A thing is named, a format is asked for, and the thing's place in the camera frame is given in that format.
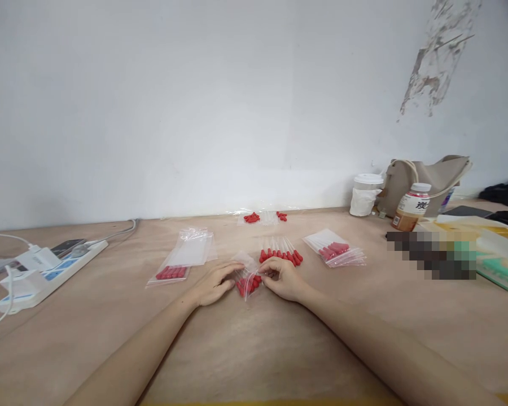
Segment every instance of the peeling paint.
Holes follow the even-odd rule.
[[[401,104],[404,115],[410,102],[433,115],[450,86],[465,45],[474,35],[472,26],[481,0],[435,0],[427,23],[427,40],[418,51]]]

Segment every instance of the cup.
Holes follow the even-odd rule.
[[[364,217],[371,213],[384,178],[379,174],[359,174],[354,178],[350,214]]]

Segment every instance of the table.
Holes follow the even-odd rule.
[[[488,202],[474,205],[504,209]],[[39,246],[54,246],[73,238],[97,239],[127,225],[12,233]],[[413,334],[508,403],[508,292],[481,276],[474,281],[425,280],[414,263],[387,251],[389,220],[355,218],[341,208],[290,212],[288,222],[275,227],[239,227],[227,215],[141,221],[134,234],[111,240],[37,307],[0,323],[0,405],[61,404],[122,343],[216,264],[193,268],[184,283],[145,288],[185,226],[214,232],[219,261],[241,249],[257,258],[258,237],[286,235],[304,257],[299,269],[310,284]],[[362,247],[368,265],[326,268],[301,240],[326,227]],[[0,258],[24,249],[20,241],[0,238]],[[258,292],[245,303],[232,290],[195,311],[143,404],[401,404],[308,310],[267,288]],[[0,287],[0,299],[4,295]]]

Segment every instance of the handbag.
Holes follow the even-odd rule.
[[[392,160],[386,172],[386,181],[377,204],[380,217],[394,217],[401,198],[410,190],[413,183],[431,185],[425,217],[438,215],[440,206],[450,190],[472,168],[469,157],[447,155],[434,165],[407,160]]]

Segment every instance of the white cup lid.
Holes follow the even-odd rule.
[[[382,184],[384,183],[384,178],[379,174],[359,174],[354,178],[354,181],[364,184]]]
[[[413,183],[412,190],[416,192],[428,192],[431,190],[431,185],[428,183]]]

